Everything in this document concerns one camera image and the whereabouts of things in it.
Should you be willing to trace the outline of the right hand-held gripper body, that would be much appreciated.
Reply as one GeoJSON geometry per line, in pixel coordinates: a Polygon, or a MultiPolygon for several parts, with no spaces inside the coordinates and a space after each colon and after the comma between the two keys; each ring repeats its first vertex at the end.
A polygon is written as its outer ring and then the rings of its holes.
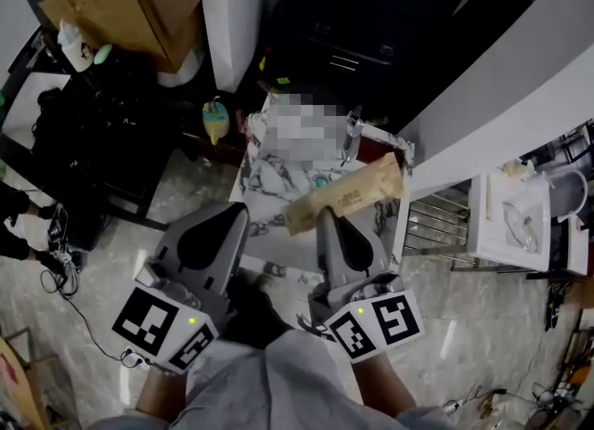
{"type": "Polygon", "coordinates": [[[340,345],[353,363],[425,334],[414,293],[389,269],[371,228],[324,209],[316,219],[316,252],[323,281],[308,295],[309,332],[340,345]]]}

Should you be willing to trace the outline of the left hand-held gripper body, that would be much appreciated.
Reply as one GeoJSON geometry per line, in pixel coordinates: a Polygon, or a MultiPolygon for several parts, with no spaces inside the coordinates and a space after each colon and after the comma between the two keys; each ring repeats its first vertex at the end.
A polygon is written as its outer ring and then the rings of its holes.
{"type": "Polygon", "coordinates": [[[226,288],[249,227],[243,202],[214,204],[169,225],[136,274],[113,331],[150,365],[187,372],[236,314],[226,288]]]}

